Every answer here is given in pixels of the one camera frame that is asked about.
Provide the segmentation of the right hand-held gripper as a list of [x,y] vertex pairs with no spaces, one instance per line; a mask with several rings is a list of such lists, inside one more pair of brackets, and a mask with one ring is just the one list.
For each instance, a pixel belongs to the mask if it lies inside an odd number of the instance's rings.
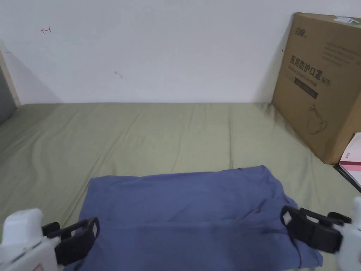
[[351,218],[330,212],[327,216],[305,208],[284,206],[280,213],[291,240],[334,254],[340,271],[361,270],[361,198],[353,200]]

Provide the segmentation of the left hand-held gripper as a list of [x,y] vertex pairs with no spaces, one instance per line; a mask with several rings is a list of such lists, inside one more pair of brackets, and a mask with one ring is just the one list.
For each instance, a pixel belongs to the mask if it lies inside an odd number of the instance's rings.
[[60,271],[60,265],[84,259],[99,235],[99,220],[91,217],[61,229],[60,238],[48,238],[43,235],[42,218],[40,209],[20,210],[6,218],[1,271]]

